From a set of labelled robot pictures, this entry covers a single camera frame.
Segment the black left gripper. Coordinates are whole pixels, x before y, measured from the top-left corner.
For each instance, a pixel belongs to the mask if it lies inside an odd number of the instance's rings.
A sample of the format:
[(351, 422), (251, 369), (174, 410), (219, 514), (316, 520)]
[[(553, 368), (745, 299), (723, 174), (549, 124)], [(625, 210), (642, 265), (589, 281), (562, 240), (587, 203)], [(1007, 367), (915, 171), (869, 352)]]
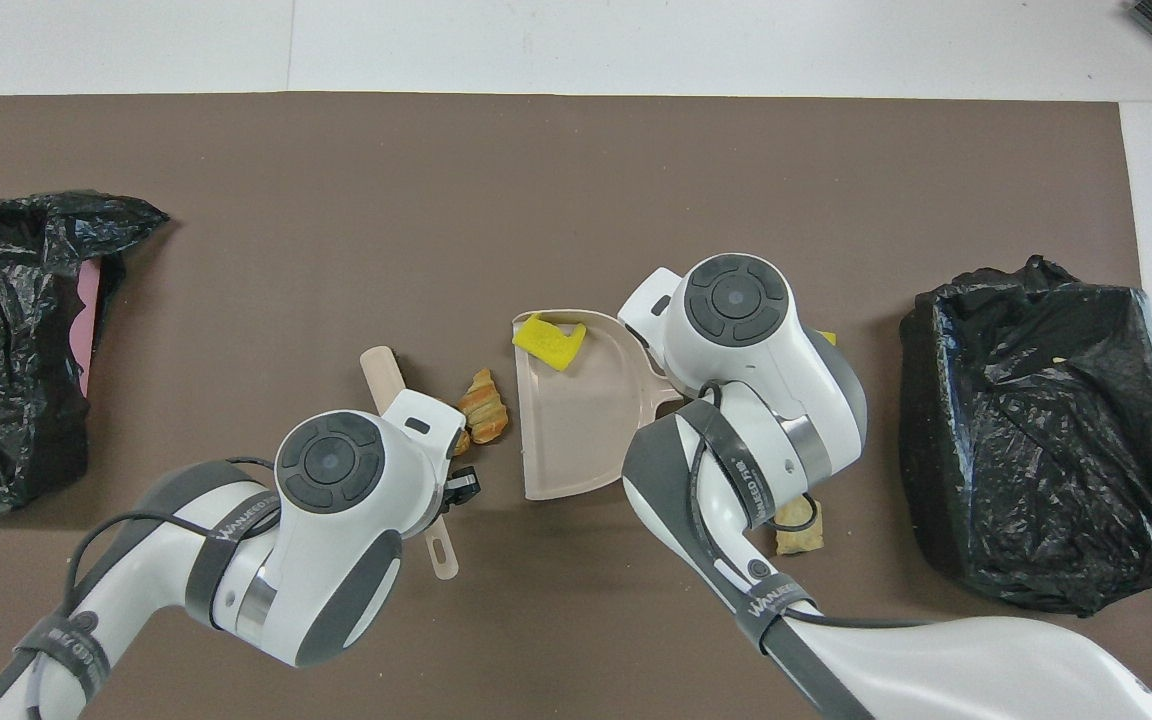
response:
[(445, 479), (442, 511), (449, 511), (454, 506), (467, 503), (480, 491), (482, 484), (477, 478), (475, 467), (453, 470)]

